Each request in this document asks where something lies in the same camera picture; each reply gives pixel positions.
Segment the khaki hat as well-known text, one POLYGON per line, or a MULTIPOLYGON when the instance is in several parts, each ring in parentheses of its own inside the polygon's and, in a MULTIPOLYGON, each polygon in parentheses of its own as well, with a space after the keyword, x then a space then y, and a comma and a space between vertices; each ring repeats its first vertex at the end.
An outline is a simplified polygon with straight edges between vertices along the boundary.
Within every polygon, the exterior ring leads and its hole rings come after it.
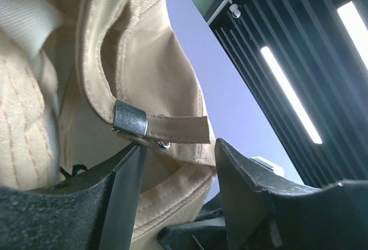
POLYGON ((131 246, 194 222, 215 136, 166 0, 1 0, 1 187, 54 187, 147 150, 131 246))

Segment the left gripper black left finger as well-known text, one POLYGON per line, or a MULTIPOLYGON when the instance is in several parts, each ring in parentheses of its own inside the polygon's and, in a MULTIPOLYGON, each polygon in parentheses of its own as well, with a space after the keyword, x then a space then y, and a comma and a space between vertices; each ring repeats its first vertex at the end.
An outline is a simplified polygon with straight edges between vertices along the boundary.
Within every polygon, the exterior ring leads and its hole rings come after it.
POLYGON ((1 248, 129 249, 146 154, 129 144, 54 187, 1 187, 1 248))

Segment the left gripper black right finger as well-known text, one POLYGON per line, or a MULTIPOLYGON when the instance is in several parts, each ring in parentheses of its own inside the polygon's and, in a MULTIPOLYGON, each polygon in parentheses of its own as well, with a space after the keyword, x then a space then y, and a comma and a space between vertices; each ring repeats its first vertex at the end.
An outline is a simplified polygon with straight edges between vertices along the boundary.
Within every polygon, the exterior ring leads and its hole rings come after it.
POLYGON ((367 182, 297 184, 223 139, 215 157, 230 249, 367 248, 367 182))

